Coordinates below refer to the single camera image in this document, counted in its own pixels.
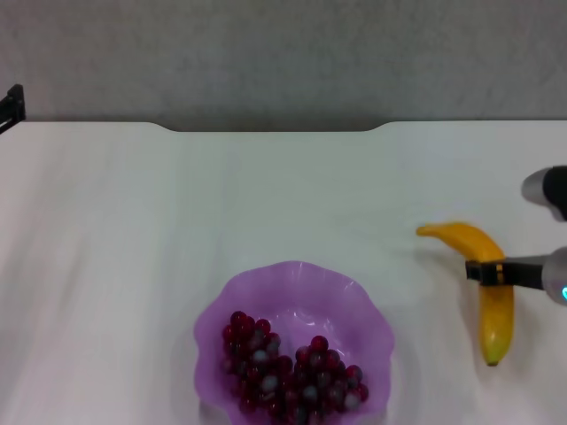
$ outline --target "black bracket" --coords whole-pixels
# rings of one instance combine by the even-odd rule
[[[25,119],[24,88],[16,84],[8,90],[8,96],[0,100],[0,135]]]
[[[467,279],[482,286],[514,285],[543,290],[541,273],[548,256],[508,258],[486,263],[467,261]]]

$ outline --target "red grape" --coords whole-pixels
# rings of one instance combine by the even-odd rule
[[[236,325],[238,339],[248,341],[254,333],[254,319],[246,316],[246,318]]]
[[[293,420],[292,423],[305,423],[307,420],[307,409],[301,405],[288,409],[288,414],[290,419]]]
[[[229,355],[229,356],[233,356],[235,351],[234,351],[234,347],[235,347],[235,343],[224,343],[224,345],[222,346],[222,349],[224,350],[224,353]]]
[[[303,388],[309,383],[309,374],[307,372],[296,372],[293,376],[295,376],[295,384],[299,388]]]
[[[293,375],[285,375],[280,378],[280,388],[282,391],[292,390],[295,386]]]
[[[293,369],[293,361],[289,356],[280,356],[277,358],[276,366],[279,375],[287,375]]]
[[[319,372],[315,379],[317,380],[317,388],[322,390],[330,385],[332,377],[329,372]]]
[[[234,341],[235,336],[236,336],[236,332],[234,331],[234,328],[231,325],[225,326],[224,329],[222,330],[222,339],[224,339],[224,341],[227,343]]]
[[[322,357],[321,353],[314,352],[313,354],[311,354],[311,357],[309,358],[309,365],[314,370],[322,369],[323,366],[324,366],[324,362],[323,362],[323,357]]]
[[[299,402],[299,394],[295,390],[287,390],[283,395],[283,399],[288,407],[294,407]]]
[[[324,422],[325,416],[323,410],[315,409],[309,414],[309,425],[322,425]]]
[[[359,383],[358,388],[356,389],[358,394],[361,396],[361,401],[364,403],[366,400],[369,399],[369,387],[364,385],[363,383]]]
[[[307,363],[310,356],[311,350],[309,350],[309,347],[306,346],[299,347],[295,352],[295,360],[297,360],[299,363]]]
[[[268,363],[268,354],[263,350],[258,350],[252,355],[252,362],[258,365],[266,364]]]
[[[339,361],[337,368],[334,370],[335,376],[342,378],[346,376],[346,366],[343,361]]]
[[[307,373],[309,370],[309,365],[307,363],[296,363],[293,367],[293,372],[298,374],[299,372]]]
[[[268,410],[268,414],[274,418],[282,413],[283,411],[282,404],[277,399],[271,400],[268,403],[267,410]]]
[[[223,359],[223,360],[222,360],[222,362],[221,362],[221,368],[222,368],[222,371],[223,371],[225,374],[230,375],[230,374],[234,374],[234,373],[235,373],[236,365],[235,365],[235,362],[234,362],[233,359],[231,359],[231,358],[226,358],[226,359]]]
[[[245,361],[241,361],[237,363],[236,366],[236,374],[242,378],[246,378],[246,372],[248,371],[248,363]]]
[[[356,365],[351,365],[346,368],[346,381],[348,386],[351,388],[358,387],[360,381],[362,381],[362,369]]]
[[[251,383],[261,383],[263,376],[258,366],[251,366],[246,371],[246,377]]]
[[[311,340],[311,349],[314,352],[326,352],[329,349],[329,341],[324,336],[315,336]]]
[[[264,394],[269,394],[270,392],[274,392],[277,388],[279,381],[277,379],[277,376],[274,375],[268,375],[265,376],[264,379],[262,380],[262,391],[264,392]]]
[[[263,349],[265,342],[266,342],[266,336],[264,335],[264,333],[261,330],[256,329],[254,331],[254,334],[252,335],[252,338],[250,338],[250,341],[248,341],[248,349],[251,352],[255,352],[256,350]]]
[[[338,387],[337,385],[332,385],[327,390],[327,399],[332,404],[335,409],[340,408],[343,405],[343,401],[345,399],[345,392],[342,388]]]
[[[267,321],[266,319],[260,319],[259,321],[257,321],[255,328],[261,330],[264,335],[269,334],[269,331],[272,329],[269,321]]]
[[[315,406],[317,404],[319,394],[317,393],[317,389],[314,385],[308,385],[301,392],[301,397],[307,404]]]
[[[333,404],[327,398],[324,398],[321,401],[321,410],[324,414],[331,414],[335,409],[333,408]]]
[[[333,385],[339,387],[342,391],[346,391],[348,389],[348,383],[346,383],[343,379],[337,379]]]
[[[247,388],[248,388],[248,382],[245,379],[238,379],[236,380],[234,385],[230,387],[230,393],[235,397],[240,397],[244,393],[246,393]]]
[[[230,324],[237,328],[242,323],[247,321],[247,318],[248,316],[244,312],[233,312],[233,314],[230,316]]]
[[[240,410],[242,413],[253,413],[256,410],[256,401],[251,396],[243,396],[240,399]]]
[[[244,343],[236,343],[234,353],[240,358],[245,359],[248,356],[248,347]]]
[[[325,367],[329,370],[334,370],[340,363],[340,356],[335,350],[328,350],[325,356]]]
[[[361,396],[357,390],[349,390],[345,397],[345,409],[353,411],[361,405]]]
[[[260,406],[268,407],[270,403],[276,400],[276,394],[274,392],[269,392],[268,394],[260,395]]]

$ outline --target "white table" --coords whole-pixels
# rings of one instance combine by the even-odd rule
[[[508,255],[567,244],[520,183],[567,164],[567,122],[184,134],[25,123],[0,136],[0,422],[225,423],[193,390],[195,319],[243,270],[303,259],[359,281],[397,337],[384,424],[559,424],[567,309],[517,291],[485,367],[462,259],[418,239],[469,220]]]

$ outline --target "yellow banana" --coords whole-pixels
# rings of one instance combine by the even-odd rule
[[[480,262],[504,259],[504,252],[490,236],[466,223],[423,226],[416,233],[437,237],[466,259]],[[478,290],[478,341],[486,364],[496,366],[508,352],[514,334],[514,289],[511,285],[479,285]]]

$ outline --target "gray wall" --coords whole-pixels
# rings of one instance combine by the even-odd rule
[[[565,118],[565,0],[1,0],[32,120],[347,130]]]

